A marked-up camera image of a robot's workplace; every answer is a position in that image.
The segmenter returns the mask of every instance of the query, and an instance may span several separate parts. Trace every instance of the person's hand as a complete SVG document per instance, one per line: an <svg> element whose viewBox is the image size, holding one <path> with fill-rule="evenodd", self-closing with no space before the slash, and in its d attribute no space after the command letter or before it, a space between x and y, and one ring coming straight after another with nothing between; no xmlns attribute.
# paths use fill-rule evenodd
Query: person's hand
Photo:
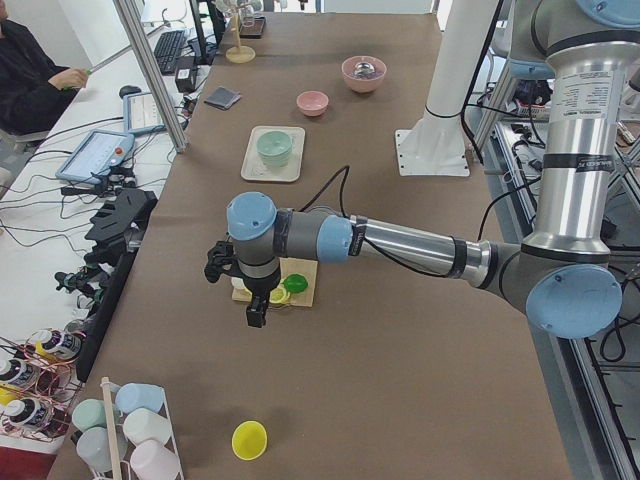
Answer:
<svg viewBox="0 0 640 480"><path fill-rule="evenodd" d="M58 90L65 88L84 88L87 86L89 75L82 68L69 68L54 75L49 79L49 83Z"/></svg>

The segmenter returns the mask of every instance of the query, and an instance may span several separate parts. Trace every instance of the robotic arm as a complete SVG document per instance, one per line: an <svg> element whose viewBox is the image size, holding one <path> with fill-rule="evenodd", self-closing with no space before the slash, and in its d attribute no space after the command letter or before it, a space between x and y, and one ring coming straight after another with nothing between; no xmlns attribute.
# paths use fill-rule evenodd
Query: robotic arm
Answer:
<svg viewBox="0 0 640 480"><path fill-rule="evenodd" d="M563 338L584 338L618 314L622 291L600 239L627 68L640 57L640 0L519 0L511 56L556 73L535 227L522 245L478 243L353 216L277 210L250 192L228 206L230 241L209 252L207 278L241 277L249 325L262 327L279 257L342 262L376 254L460 278Z"/></svg>

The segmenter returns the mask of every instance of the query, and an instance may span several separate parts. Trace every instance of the green bowl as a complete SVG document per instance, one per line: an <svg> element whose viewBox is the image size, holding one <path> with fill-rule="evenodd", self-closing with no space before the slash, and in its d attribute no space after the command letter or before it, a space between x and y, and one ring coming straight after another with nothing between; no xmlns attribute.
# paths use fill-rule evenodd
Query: green bowl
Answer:
<svg viewBox="0 0 640 480"><path fill-rule="evenodd" d="M293 150L293 141L288 134L274 130L260 135L256 148L265 165L282 167L289 160Z"/></svg>

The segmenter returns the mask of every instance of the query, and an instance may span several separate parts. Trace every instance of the tablet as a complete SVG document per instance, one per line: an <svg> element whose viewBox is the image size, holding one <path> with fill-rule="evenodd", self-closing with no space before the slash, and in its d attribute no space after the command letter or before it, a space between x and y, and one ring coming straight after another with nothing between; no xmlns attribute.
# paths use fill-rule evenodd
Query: tablet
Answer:
<svg viewBox="0 0 640 480"><path fill-rule="evenodd" d="M125 95L122 102L125 132L144 135L164 130L160 110L150 92Z"/></svg>
<svg viewBox="0 0 640 480"><path fill-rule="evenodd" d="M126 158L135 138L128 133L93 130L56 172L56 177L77 183L100 183L98 176L109 173Z"/></svg>

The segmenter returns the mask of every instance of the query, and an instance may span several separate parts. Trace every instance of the white tray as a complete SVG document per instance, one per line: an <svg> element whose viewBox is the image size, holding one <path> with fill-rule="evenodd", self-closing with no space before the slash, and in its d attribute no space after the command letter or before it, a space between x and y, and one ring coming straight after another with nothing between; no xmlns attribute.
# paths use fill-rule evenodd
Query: white tray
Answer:
<svg viewBox="0 0 640 480"><path fill-rule="evenodd" d="M256 143L260 135L266 132L278 130L291 135L293 149L289 162L284 167L267 167L256 150ZM304 150L304 128L300 127L253 127L247 151L244 154L244 162L240 175L242 178L252 182L295 182L300 178L302 167L302 153Z"/></svg>

